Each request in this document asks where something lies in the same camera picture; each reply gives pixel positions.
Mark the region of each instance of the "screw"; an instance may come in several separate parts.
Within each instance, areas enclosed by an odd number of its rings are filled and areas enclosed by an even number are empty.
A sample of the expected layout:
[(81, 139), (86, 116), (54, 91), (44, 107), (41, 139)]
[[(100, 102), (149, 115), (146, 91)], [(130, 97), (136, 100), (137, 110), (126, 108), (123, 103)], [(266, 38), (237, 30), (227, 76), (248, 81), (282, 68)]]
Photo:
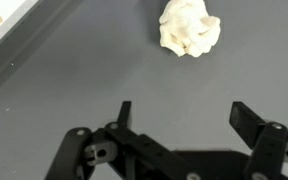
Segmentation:
[(201, 180), (200, 176), (197, 175), (196, 173), (189, 173), (186, 176), (186, 180)]
[(111, 129), (117, 129), (117, 128), (118, 128), (118, 124), (117, 124), (117, 123), (112, 123), (112, 124), (110, 125), (110, 128), (111, 128)]
[(268, 178), (262, 173), (253, 173), (252, 180), (268, 180)]
[(78, 130), (76, 134), (79, 136), (82, 136), (84, 133), (85, 133), (84, 130)]
[(277, 124), (277, 123), (274, 123), (272, 126), (275, 127), (276, 129), (282, 129), (283, 128), (280, 124)]

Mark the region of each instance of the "gray surface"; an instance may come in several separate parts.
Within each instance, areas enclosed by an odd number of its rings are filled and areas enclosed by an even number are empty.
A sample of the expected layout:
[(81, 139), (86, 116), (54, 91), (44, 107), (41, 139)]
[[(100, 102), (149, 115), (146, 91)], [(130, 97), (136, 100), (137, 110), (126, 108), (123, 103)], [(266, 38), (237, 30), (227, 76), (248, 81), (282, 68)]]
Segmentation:
[(38, 1), (39, 0), (29, 0), (29, 1), (24, 1), (20, 4), (13, 3), (12, 7), (7, 6), (7, 8), (10, 8), (11, 10), (13, 10), (13, 13), (10, 14), (10, 16), (2, 24), (0, 24), (0, 42), (1, 42), (1, 38), (7, 36), (8, 32), (11, 31), (11, 29), (18, 23), (18, 21), (24, 15), (26, 15), (27, 12), (30, 11), (34, 7), (34, 5), (36, 5)]
[[(82, 0), (39, 0), (0, 40), (0, 85), (28, 60)], [(19, 18), (16, 12), (12, 16)]]
[[(123, 100), (134, 130), (171, 149), (246, 152), (228, 124), (233, 100), (288, 126), (288, 1), (207, 2), (222, 34), (198, 59), (159, 47), (164, 5), (85, 0), (3, 81), (0, 179), (43, 179), (67, 130), (103, 126)], [(106, 168), (93, 179), (110, 179)]]

